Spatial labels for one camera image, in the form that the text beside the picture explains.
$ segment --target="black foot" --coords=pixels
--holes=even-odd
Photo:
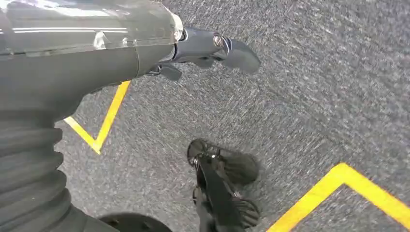
[[[230,151],[203,139],[196,139],[188,147],[189,164],[195,166],[196,157],[199,155],[214,158],[214,167],[222,178],[228,178],[232,184],[247,185],[259,175],[259,165],[252,155]]]
[[[239,210],[242,218],[242,225],[245,229],[254,227],[258,224],[261,214],[258,207],[250,200],[233,198],[235,206]]]

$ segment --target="yellow floor marking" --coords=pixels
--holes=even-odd
[[[267,232],[288,232],[346,184],[410,230],[410,208],[345,163],[333,167],[311,190],[292,206]]]
[[[110,132],[111,126],[113,125],[114,119],[117,115],[118,109],[121,106],[121,102],[124,99],[125,94],[127,93],[128,86],[130,81],[123,82],[118,86],[113,101],[111,102],[110,108],[108,109],[107,115],[105,116],[104,122],[102,123],[100,132],[98,132],[97,139],[94,140],[91,135],[84,130],[80,124],[74,120],[72,117],[64,119],[64,121],[72,127],[72,129],[80,135],[81,138],[86,141],[86,143],[95,151],[97,154],[101,153],[101,148],[104,144],[105,139]]]

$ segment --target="wheel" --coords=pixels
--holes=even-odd
[[[134,213],[112,214],[100,218],[119,232],[172,232],[162,222]]]
[[[233,198],[232,201],[241,215],[242,225],[245,229],[258,224],[261,214],[253,202],[240,198]]]

